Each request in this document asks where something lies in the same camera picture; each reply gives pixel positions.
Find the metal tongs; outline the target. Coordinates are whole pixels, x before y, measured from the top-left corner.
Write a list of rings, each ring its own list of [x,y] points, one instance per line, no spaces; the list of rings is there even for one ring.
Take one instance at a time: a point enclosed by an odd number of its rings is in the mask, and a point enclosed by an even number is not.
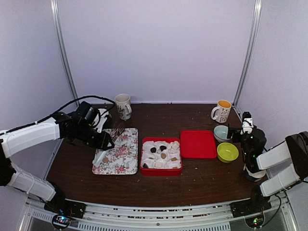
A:
[[[124,132],[124,130],[125,130],[124,122],[120,122],[120,123],[115,122],[114,123],[114,125],[111,128],[111,131],[109,133],[110,138],[106,139],[107,146],[105,148],[99,150],[98,153],[96,154],[94,160],[92,161],[92,164],[95,167],[99,167],[99,165],[103,161],[107,151],[109,149],[113,149],[115,147],[115,141]]]

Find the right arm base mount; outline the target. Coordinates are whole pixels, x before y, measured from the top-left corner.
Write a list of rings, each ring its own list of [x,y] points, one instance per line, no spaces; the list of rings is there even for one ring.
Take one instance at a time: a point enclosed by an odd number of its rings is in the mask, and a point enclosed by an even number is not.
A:
[[[230,204],[234,218],[246,217],[246,225],[250,228],[261,228],[265,223],[265,210],[271,209],[270,196],[263,196],[260,187],[255,186],[249,199]]]

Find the red box lid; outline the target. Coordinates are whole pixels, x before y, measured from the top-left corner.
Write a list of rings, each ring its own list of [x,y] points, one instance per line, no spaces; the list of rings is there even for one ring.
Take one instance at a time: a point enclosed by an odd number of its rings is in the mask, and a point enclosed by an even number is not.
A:
[[[180,153],[186,159],[215,159],[216,142],[209,130],[183,130],[180,133]]]

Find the white square chocolate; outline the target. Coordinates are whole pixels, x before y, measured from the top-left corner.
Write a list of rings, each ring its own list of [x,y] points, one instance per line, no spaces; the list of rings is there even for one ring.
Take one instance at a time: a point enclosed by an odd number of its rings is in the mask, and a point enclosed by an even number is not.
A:
[[[178,152],[180,150],[180,144],[178,142],[173,142],[171,144],[171,151]]]
[[[161,161],[156,161],[154,166],[155,168],[162,168],[164,166],[164,163]]]

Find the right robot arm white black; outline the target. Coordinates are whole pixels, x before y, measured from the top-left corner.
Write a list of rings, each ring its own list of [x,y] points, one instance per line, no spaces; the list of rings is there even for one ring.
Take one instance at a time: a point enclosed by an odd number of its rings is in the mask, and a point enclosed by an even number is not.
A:
[[[246,205],[250,212],[257,212],[272,195],[283,189],[288,190],[308,177],[307,131],[289,135],[267,151],[264,149],[267,142],[264,131],[246,120],[241,128],[228,127],[227,137],[240,143],[245,171],[250,177],[256,178],[256,173],[291,161],[285,169],[252,190]]]

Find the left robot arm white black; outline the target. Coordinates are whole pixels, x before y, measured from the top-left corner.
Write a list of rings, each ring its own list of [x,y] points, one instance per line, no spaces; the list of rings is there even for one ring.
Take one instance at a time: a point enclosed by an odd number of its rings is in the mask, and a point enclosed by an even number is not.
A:
[[[59,214],[66,213],[69,202],[64,192],[42,178],[51,157],[51,147],[59,140],[68,139],[97,150],[113,148],[111,135],[103,130],[110,119],[109,109],[82,102],[70,113],[58,109],[41,120],[2,130],[0,185],[37,196]]]

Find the dark heart chocolate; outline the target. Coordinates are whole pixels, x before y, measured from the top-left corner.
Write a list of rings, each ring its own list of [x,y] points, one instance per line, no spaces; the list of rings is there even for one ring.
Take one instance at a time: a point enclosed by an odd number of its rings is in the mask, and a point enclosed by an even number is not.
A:
[[[160,146],[160,151],[161,151],[161,152],[163,152],[163,151],[166,150],[166,149],[167,149],[166,146],[164,146],[164,145],[161,145],[161,146]]]

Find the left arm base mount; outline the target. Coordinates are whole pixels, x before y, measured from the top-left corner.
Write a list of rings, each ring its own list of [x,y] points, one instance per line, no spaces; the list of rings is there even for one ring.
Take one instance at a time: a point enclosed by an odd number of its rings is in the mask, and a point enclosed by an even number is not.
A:
[[[62,231],[68,228],[76,218],[83,218],[86,204],[67,200],[65,193],[55,183],[51,184],[55,189],[54,197],[50,201],[42,199],[40,201],[45,204],[45,210],[55,213],[51,219],[52,226],[56,230]]]

